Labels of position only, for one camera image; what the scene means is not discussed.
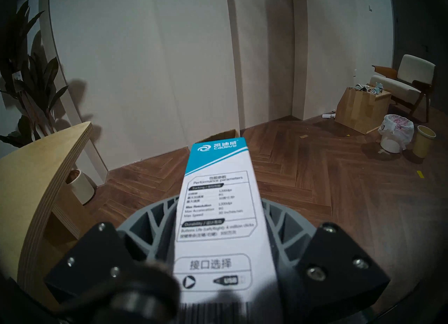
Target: performance parameters label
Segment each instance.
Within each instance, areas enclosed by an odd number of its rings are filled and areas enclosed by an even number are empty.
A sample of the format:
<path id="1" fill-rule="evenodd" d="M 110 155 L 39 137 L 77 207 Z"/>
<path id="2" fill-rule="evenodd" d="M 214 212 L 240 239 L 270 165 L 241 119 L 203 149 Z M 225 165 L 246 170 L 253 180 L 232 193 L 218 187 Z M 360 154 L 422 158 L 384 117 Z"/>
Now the performance parameters label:
<path id="1" fill-rule="evenodd" d="M 257 220 L 247 172 L 193 178 L 181 214 L 178 242 L 249 236 Z"/>

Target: white wall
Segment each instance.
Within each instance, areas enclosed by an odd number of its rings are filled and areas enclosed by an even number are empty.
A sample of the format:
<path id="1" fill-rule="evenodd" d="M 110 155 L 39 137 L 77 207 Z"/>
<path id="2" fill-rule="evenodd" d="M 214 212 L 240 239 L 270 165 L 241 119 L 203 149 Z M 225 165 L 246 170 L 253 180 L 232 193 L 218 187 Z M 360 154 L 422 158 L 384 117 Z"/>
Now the white wall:
<path id="1" fill-rule="evenodd" d="M 346 87 L 366 84 L 371 65 L 390 66 L 393 55 L 391 0 L 307 0 L 307 8 L 303 119 L 335 109 Z"/>
<path id="2" fill-rule="evenodd" d="M 239 129 L 227 0 L 153 2 L 188 144 Z"/>
<path id="3" fill-rule="evenodd" d="M 240 127 L 291 114 L 294 82 L 293 0 L 229 0 Z"/>
<path id="4" fill-rule="evenodd" d="M 238 129 L 226 0 L 50 0 L 59 58 L 109 170 Z"/>
<path id="5" fill-rule="evenodd" d="M 152 0 L 50 0 L 59 58 L 109 170 L 184 147 Z"/>
<path id="6" fill-rule="evenodd" d="M 308 68 L 303 119 L 336 108 L 353 84 L 356 54 L 356 1 L 306 0 Z"/>
<path id="7" fill-rule="evenodd" d="M 17 109 L 15 100 L 7 94 L 1 93 L 0 101 L 0 135 L 7 136 L 13 131 L 17 131 L 17 123 L 22 113 Z M 0 158 L 12 153 L 16 147 L 0 142 Z"/>
<path id="8" fill-rule="evenodd" d="M 356 4 L 358 48 L 354 83 L 367 84 L 376 74 L 372 65 L 392 67 L 392 3 L 391 0 L 356 0 Z"/>

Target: plant tag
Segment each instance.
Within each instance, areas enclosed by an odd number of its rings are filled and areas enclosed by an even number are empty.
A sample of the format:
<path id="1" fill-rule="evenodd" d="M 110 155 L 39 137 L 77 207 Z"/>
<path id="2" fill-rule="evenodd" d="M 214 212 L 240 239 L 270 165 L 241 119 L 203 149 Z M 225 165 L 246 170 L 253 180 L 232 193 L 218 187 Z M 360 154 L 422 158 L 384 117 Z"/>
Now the plant tag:
<path id="1" fill-rule="evenodd" d="M 17 71 L 16 73 L 13 73 L 12 76 L 13 76 L 14 89 L 16 90 L 16 92 L 22 91 L 22 88 L 19 87 L 18 84 L 16 84 L 16 82 L 15 82 L 16 79 L 21 80 L 23 82 L 22 72 Z"/>

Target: curved plywood table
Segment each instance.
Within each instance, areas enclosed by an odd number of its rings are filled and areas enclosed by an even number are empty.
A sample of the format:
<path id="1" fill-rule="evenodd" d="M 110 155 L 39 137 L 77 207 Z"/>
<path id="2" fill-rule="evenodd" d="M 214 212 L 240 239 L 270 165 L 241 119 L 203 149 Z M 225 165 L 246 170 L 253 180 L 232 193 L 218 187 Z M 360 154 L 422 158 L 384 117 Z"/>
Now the curved plywood table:
<path id="1" fill-rule="evenodd" d="M 49 308 L 43 277 L 95 224 L 65 183 L 91 132 L 78 124 L 0 159 L 0 267 Z"/>

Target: yellow bucket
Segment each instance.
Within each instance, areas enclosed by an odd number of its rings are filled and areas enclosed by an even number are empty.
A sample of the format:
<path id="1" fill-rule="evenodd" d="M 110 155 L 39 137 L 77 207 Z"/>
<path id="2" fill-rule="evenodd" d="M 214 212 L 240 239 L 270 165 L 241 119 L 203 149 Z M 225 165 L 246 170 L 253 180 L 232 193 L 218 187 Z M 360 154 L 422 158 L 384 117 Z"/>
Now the yellow bucket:
<path id="1" fill-rule="evenodd" d="M 428 154 L 432 141 L 435 139 L 435 132 L 429 127 L 417 126 L 417 137 L 415 138 L 412 152 L 419 158 L 424 158 Z"/>

